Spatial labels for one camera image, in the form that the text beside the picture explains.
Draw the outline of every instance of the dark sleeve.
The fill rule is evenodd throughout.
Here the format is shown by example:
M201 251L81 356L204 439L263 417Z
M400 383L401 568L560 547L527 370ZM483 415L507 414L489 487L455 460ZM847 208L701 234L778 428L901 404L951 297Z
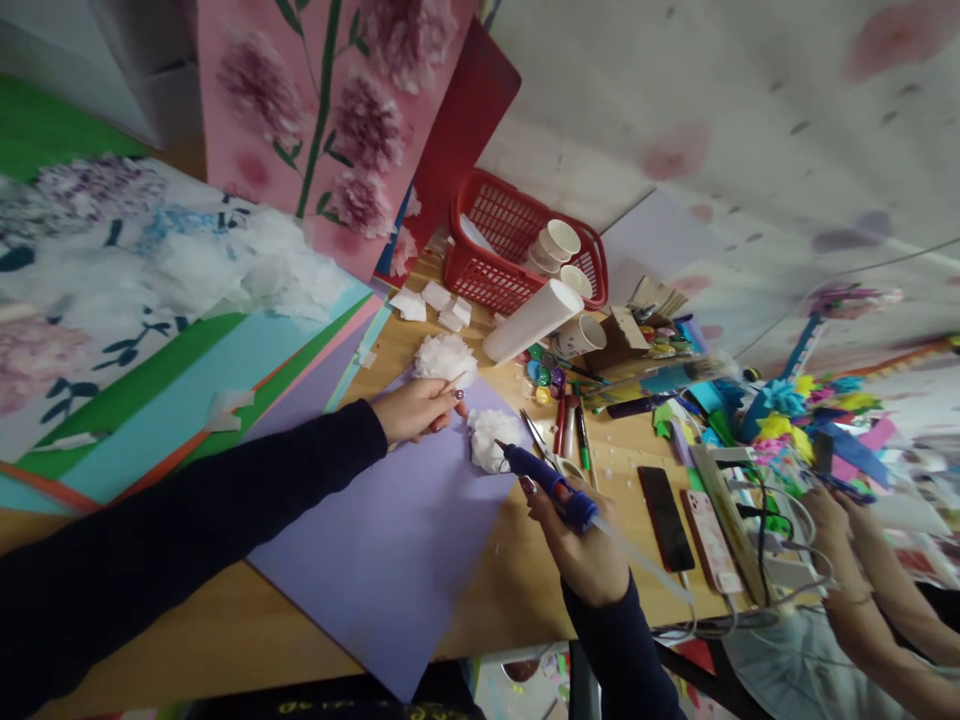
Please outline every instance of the dark sleeve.
M600 683L603 717L684 720L677 689L657 659L633 575L623 599L600 610L562 580L561 585L570 620Z
M365 401L204 458L0 558L0 716L71 692L90 667L382 458Z

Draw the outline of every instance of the white paper tube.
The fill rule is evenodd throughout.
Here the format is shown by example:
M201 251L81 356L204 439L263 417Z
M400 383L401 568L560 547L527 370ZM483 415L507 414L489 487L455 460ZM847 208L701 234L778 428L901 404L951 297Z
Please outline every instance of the white paper tube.
M583 310L583 298L559 280L548 280L483 341L483 351L497 365L550 334Z

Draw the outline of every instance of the paper cup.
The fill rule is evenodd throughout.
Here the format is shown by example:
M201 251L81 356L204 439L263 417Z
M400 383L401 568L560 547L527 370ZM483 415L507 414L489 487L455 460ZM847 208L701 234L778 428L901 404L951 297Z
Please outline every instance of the paper cup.
M593 285L590 283L590 278L576 265L564 265L560 268L560 281L569 285L587 299L593 297Z
M580 252L580 236L563 220L548 222L537 236L537 241L550 257L561 263L569 262Z
M536 246L536 243L534 243L530 247L532 249L535 246ZM523 267L543 277L553 277L560 271L559 262L554 260L549 255L542 255L540 253L534 253L534 252L531 252L527 256L527 261L523 264Z
M589 315L581 315L560 326L560 334L554 341L557 355L569 360L607 346L607 333Z

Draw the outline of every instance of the black smartphone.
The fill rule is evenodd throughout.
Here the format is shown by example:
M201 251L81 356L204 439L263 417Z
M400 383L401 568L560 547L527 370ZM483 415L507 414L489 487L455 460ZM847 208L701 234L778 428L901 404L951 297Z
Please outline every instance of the black smartphone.
M662 468L637 468L637 474L647 499L663 567L672 573L693 570L697 564L680 520L680 509L673 497L667 473Z

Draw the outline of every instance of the purple cardstock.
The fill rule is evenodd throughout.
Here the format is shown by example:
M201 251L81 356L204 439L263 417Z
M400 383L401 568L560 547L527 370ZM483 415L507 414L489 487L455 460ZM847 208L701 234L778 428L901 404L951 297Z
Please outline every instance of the purple cardstock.
M466 402L514 415L483 380ZM410 702L515 482L470 461L469 430L454 415L446 430L400 445L248 560Z

